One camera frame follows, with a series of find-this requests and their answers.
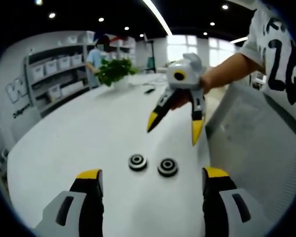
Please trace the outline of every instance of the yellow robot eye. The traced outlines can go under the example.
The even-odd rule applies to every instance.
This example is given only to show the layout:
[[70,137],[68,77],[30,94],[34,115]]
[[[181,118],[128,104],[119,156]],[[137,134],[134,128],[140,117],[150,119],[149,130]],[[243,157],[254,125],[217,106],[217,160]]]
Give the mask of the yellow robot eye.
[[174,72],[174,78],[177,80],[180,80],[180,81],[185,80],[185,77],[186,77],[186,75],[185,75],[185,72],[183,72],[183,71],[175,71]]

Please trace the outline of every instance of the blue shirt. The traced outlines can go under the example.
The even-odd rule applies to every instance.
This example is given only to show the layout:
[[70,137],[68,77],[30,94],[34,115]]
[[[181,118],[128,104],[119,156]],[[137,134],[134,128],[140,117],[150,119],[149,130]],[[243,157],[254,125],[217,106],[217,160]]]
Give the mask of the blue shirt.
[[[102,64],[101,60],[102,60],[101,51],[98,48],[94,48],[89,52],[87,57],[87,62],[91,63],[96,69],[100,68]],[[91,71],[89,72],[90,72],[91,86],[92,87],[100,86],[99,79],[95,77]]]

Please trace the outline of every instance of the hand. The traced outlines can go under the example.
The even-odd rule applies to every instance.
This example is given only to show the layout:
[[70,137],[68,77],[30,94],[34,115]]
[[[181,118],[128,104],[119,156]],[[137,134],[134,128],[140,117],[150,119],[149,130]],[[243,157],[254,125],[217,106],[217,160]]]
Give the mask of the hand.
[[[199,81],[200,87],[204,90],[204,95],[207,94],[211,89],[211,80],[210,78],[201,78]],[[187,102],[189,102],[189,95],[186,91],[182,90],[179,92],[177,101],[174,102],[171,110],[175,110],[177,108],[182,107]]]

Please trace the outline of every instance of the small black object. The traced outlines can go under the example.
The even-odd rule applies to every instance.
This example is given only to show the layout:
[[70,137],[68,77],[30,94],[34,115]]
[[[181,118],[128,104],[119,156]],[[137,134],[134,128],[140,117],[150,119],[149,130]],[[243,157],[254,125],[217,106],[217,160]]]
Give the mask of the small black object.
[[128,166],[133,171],[142,171],[147,167],[147,160],[139,154],[132,155],[128,159]]
[[165,158],[160,162],[160,165],[158,166],[158,172],[163,177],[172,177],[176,175],[178,172],[178,164],[177,162],[172,158]]
[[150,93],[152,93],[153,91],[155,91],[155,88],[147,90],[147,91],[145,92],[145,94],[150,94]]

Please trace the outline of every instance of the yellow fingertip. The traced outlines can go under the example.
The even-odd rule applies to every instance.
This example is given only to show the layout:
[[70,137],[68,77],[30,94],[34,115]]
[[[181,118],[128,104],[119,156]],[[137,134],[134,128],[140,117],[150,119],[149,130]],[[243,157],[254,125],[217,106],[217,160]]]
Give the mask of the yellow fingertip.
[[100,169],[91,169],[80,173],[77,179],[97,179]]
[[195,146],[203,128],[203,120],[192,121],[192,144]]
[[219,178],[219,177],[227,177],[229,176],[227,172],[222,169],[214,168],[214,167],[204,167],[206,169],[209,178]]
[[147,126],[147,131],[151,128],[152,123],[155,121],[157,118],[158,114],[156,112],[151,112],[149,120],[148,120],[148,126]]

